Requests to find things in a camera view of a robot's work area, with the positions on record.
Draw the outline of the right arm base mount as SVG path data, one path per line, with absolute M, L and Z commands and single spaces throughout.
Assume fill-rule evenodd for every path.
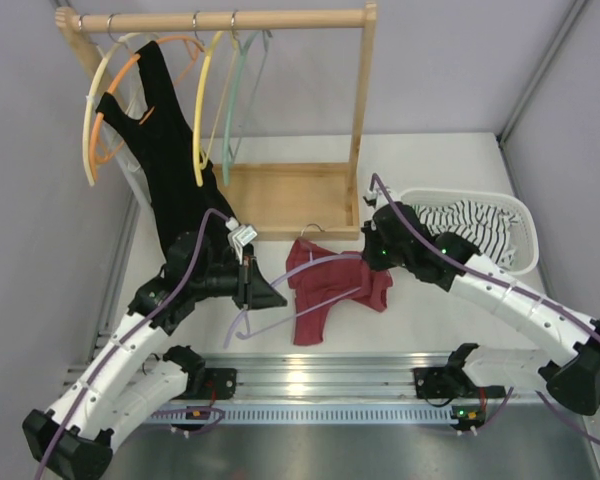
M 458 435 L 476 435 L 489 420 L 489 401 L 504 400 L 502 386 L 476 386 L 462 370 L 447 367 L 420 367 L 413 370 L 416 397 L 435 408 L 451 408 L 451 427 Z

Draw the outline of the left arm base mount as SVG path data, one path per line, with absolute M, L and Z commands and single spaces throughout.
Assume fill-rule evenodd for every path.
M 197 389 L 190 387 L 177 400 L 200 400 L 207 402 L 209 407 L 215 407 L 217 401 L 234 396 L 236 380 L 237 370 L 234 368 L 207 368 Z M 185 432 L 205 432 L 215 427 L 223 419 L 223 414 L 196 410 L 186 413 L 185 418 L 205 421 L 205 424 L 175 424 L 174 427 Z

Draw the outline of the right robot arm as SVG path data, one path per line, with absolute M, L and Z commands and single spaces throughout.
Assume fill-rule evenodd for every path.
M 580 415 L 598 411 L 600 318 L 530 289 L 455 233 L 430 234 L 403 203 L 377 209 L 361 231 L 363 258 L 372 270 L 404 268 L 483 308 L 535 344 L 533 350 L 461 345 L 446 365 L 453 393 L 466 397 L 480 387 L 517 387 L 548 393 Z

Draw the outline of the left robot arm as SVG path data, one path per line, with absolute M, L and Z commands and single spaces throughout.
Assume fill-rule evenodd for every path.
M 258 268 L 254 227 L 229 224 L 225 251 L 200 232 L 181 235 L 161 272 L 136 291 L 91 365 L 47 410 L 27 415 L 23 431 L 41 471 L 62 479 L 99 479 L 114 453 L 159 407 L 203 391 L 205 361 L 184 346 L 170 348 L 146 377 L 133 379 L 197 303 L 228 297 L 241 310 L 286 305 Z

